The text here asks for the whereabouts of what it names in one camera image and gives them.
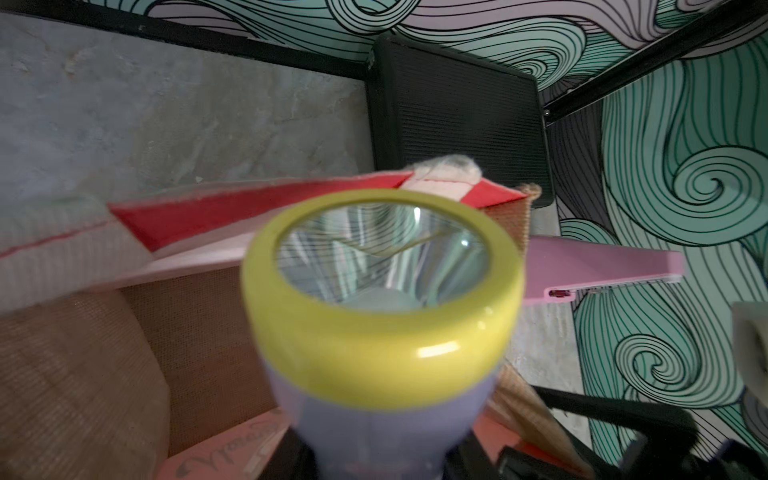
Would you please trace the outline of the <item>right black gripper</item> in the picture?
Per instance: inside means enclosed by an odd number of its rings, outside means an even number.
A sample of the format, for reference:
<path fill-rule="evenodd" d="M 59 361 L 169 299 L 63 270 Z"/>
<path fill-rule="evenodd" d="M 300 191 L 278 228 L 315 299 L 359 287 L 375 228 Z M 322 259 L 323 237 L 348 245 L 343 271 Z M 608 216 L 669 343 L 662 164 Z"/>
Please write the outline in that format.
<path fill-rule="evenodd" d="M 534 388 L 547 407 L 613 427 L 627 438 L 617 464 L 569 435 L 577 458 L 596 479 L 765 479 L 767 455 L 732 438 L 718 438 L 695 416 L 671 405 L 606 399 Z"/>

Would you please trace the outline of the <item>purple flashlight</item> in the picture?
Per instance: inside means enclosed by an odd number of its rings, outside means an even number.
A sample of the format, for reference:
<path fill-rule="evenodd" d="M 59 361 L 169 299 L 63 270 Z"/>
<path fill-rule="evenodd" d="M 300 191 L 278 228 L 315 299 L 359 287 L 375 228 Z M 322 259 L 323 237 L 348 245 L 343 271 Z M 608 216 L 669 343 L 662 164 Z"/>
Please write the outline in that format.
<path fill-rule="evenodd" d="M 240 269 L 278 404 L 322 479 L 437 479 L 491 394 L 524 258 L 485 213 L 406 190 L 301 202 Z"/>

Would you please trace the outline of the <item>pink metronome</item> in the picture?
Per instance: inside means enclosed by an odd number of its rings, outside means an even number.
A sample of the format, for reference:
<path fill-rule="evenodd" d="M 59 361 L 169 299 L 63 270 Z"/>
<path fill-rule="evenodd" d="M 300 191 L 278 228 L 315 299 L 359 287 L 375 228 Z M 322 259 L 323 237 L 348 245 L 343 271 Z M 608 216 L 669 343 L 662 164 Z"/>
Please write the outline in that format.
<path fill-rule="evenodd" d="M 534 236 L 526 256 L 525 306 L 571 303 L 579 292 L 678 283 L 686 270 L 677 251 Z"/>

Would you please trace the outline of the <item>red jute tote bag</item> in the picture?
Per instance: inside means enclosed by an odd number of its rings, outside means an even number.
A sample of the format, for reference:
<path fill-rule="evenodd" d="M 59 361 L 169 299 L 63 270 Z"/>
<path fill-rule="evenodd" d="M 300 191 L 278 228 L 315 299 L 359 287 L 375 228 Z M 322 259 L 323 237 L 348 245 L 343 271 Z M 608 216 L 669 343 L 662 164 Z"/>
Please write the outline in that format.
<path fill-rule="evenodd" d="M 162 373 L 168 335 L 115 289 L 96 284 L 153 262 L 251 233 L 281 209 L 361 189 L 434 193 L 481 209 L 518 245 L 539 190 L 485 179 L 467 159 L 320 180 L 197 186 L 134 202 L 84 197 L 15 207 L 1 220 L 1 475 L 5 479 L 150 479 L 189 439 L 194 477 L 235 478 L 247 453 L 271 448 L 276 412 L 265 389 L 243 383 L 244 320 L 215 280 L 140 296 L 181 323 L 198 374 Z M 197 449 L 213 445 L 211 459 Z"/>

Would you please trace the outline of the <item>black hard carry case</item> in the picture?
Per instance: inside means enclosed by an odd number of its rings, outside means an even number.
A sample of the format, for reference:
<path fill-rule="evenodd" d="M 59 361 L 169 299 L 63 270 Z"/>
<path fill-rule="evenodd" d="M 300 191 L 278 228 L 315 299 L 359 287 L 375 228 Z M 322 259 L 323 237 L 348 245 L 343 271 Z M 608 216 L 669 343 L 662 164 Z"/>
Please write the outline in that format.
<path fill-rule="evenodd" d="M 535 207 L 553 203 L 543 110 L 532 75 L 384 35 L 366 61 L 365 89 L 376 169 L 464 155 L 497 184 L 538 185 Z"/>

